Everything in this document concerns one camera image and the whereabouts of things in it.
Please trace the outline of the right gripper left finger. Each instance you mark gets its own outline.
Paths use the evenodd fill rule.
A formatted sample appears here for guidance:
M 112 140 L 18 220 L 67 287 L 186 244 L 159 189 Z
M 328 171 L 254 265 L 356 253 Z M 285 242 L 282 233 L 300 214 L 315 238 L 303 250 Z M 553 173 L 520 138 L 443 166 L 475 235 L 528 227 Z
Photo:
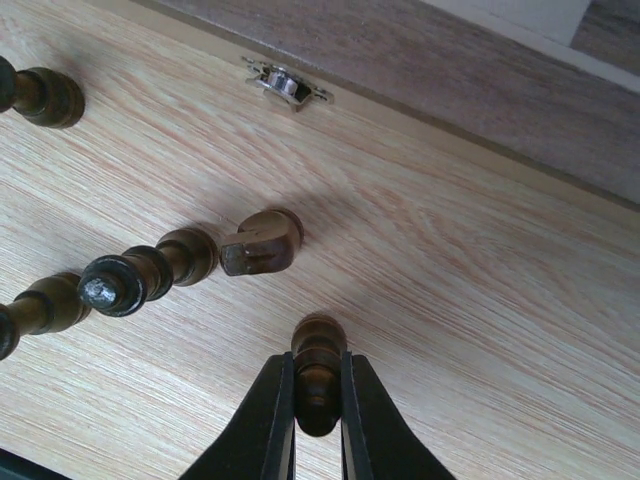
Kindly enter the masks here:
M 232 419 L 183 479 L 295 477 L 294 363 L 268 358 Z

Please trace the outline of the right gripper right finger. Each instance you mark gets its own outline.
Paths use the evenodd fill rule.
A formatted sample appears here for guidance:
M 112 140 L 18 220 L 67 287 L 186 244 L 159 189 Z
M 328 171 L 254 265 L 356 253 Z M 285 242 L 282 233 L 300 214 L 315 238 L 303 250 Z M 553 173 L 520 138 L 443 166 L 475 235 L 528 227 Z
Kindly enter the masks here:
M 341 395 L 344 479 L 454 477 L 409 428 L 366 356 L 343 354 Z

